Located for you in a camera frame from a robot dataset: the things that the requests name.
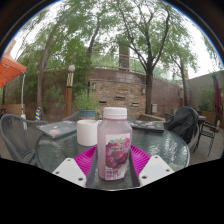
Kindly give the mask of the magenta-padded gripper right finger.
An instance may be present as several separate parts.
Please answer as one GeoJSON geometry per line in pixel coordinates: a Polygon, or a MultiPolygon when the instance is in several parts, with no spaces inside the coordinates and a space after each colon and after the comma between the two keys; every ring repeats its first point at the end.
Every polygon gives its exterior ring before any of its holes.
{"type": "Polygon", "coordinates": [[[173,173],[159,156],[151,156],[137,146],[131,146],[130,172],[134,187],[143,187],[173,173]]]}

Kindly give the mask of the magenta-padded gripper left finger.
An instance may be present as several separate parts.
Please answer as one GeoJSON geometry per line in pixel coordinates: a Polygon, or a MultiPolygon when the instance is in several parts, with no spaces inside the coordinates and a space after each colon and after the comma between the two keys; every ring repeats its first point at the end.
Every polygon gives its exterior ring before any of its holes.
{"type": "Polygon", "coordinates": [[[97,147],[91,147],[75,158],[66,158],[53,174],[84,188],[92,188],[97,165],[97,147]]]}

